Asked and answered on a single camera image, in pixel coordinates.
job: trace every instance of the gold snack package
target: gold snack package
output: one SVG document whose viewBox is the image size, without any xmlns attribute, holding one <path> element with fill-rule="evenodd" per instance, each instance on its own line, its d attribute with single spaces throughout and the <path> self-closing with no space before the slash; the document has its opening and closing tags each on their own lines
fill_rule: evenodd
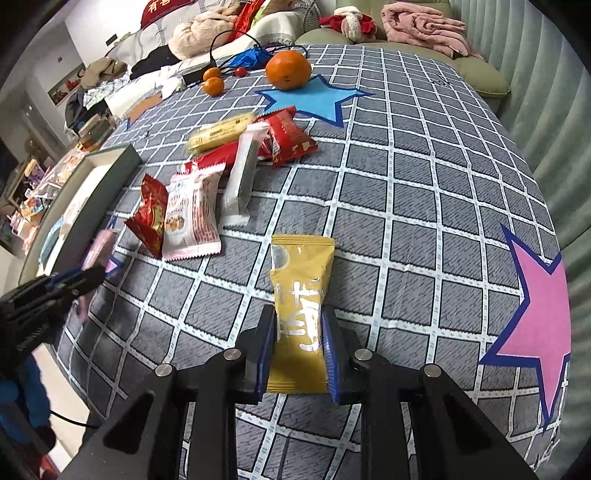
<svg viewBox="0 0 591 480">
<path fill-rule="evenodd" d="M 187 141 L 187 151 L 201 153 L 234 142 L 254 119 L 255 112 L 242 113 L 197 130 Z"/>
<path fill-rule="evenodd" d="M 320 306 L 329 285 L 335 241 L 325 236 L 273 235 L 271 282 L 277 343 L 267 391 L 325 393 Z"/>
</svg>

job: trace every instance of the pink towel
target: pink towel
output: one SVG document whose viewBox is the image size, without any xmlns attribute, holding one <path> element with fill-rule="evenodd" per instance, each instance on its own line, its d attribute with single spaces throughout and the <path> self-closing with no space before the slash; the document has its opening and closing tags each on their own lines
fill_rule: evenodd
<svg viewBox="0 0 591 480">
<path fill-rule="evenodd" d="M 434 8 L 406 2 L 384 5 L 382 22 L 389 41 L 430 48 L 451 59 L 458 55 L 482 58 L 462 35 L 466 24 Z"/>
</svg>

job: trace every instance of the metal bolt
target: metal bolt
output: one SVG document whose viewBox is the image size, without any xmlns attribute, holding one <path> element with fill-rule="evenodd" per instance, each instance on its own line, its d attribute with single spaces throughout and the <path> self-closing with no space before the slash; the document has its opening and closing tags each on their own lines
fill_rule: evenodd
<svg viewBox="0 0 591 480">
<path fill-rule="evenodd" d="M 238 348 L 229 348 L 223 353 L 223 357 L 226 360 L 238 360 L 241 355 L 242 352 Z"/>
<path fill-rule="evenodd" d="M 425 375 L 431 378 L 437 378 L 441 375 L 441 368 L 436 364 L 428 364 L 423 368 Z"/>
<path fill-rule="evenodd" d="M 173 372 L 173 366 L 170 364 L 161 364 L 154 371 L 159 377 L 167 377 Z"/>
<path fill-rule="evenodd" d="M 361 360 L 362 362 L 369 360 L 372 358 L 373 353 L 371 350 L 367 350 L 366 348 L 360 348 L 355 351 L 355 358 L 357 360 Z"/>
</svg>

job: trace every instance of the red cushion with chinese characters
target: red cushion with chinese characters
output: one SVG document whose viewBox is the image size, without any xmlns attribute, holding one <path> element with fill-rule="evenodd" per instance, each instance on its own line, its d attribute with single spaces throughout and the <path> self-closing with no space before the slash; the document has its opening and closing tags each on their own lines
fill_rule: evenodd
<svg viewBox="0 0 591 480">
<path fill-rule="evenodd" d="M 168 15 L 177 8 L 192 4 L 195 0 L 150 0 L 142 15 L 141 28 L 145 28 L 159 18 Z"/>
</svg>

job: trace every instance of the checkered tablecloth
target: checkered tablecloth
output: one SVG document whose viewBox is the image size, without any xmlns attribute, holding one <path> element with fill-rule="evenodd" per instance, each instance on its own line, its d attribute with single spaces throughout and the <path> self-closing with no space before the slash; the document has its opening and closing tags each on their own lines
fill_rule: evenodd
<svg viewBox="0 0 591 480">
<path fill-rule="evenodd" d="M 202 364 L 256 325 L 273 298 L 272 233 L 328 235 L 337 250 L 326 301 L 342 325 L 396 364 L 440 364 L 536 466 L 556 444 L 566 378 L 544 431 L 534 369 L 478 365 L 522 298 L 500 224 L 545 261 L 558 253 L 530 169 L 449 66 L 361 46 L 309 54 L 314 74 L 373 95 L 343 104 L 344 128 L 296 116 L 318 151 L 259 166 L 251 221 L 222 231 L 220 255 L 156 260 L 123 221 L 138 206 L 144 174 L 167 184 L 186 160 L 197 125 L 262 110 L 264 73 L 229 78 L 217 99 L 199 88 L 177 93 L 107 141 L 131 142 L 144 161 L 109 212 L 122 228 L 115 255 L 125 268 L 98 291 L 83 327 L 69 319 L 56 356 L 64 375 L 107 417 L 159 363 Z M 238 406 L 240 476 L 276 479 L 289 438 L 283 478 L 358 478 L 359 410 L 328 395 L 266 394 L 257 407 Z M 405 421 L 415 468 L 406 410 Z M 183 460 L 189 441 L 190 428 Z"/>
</svg>

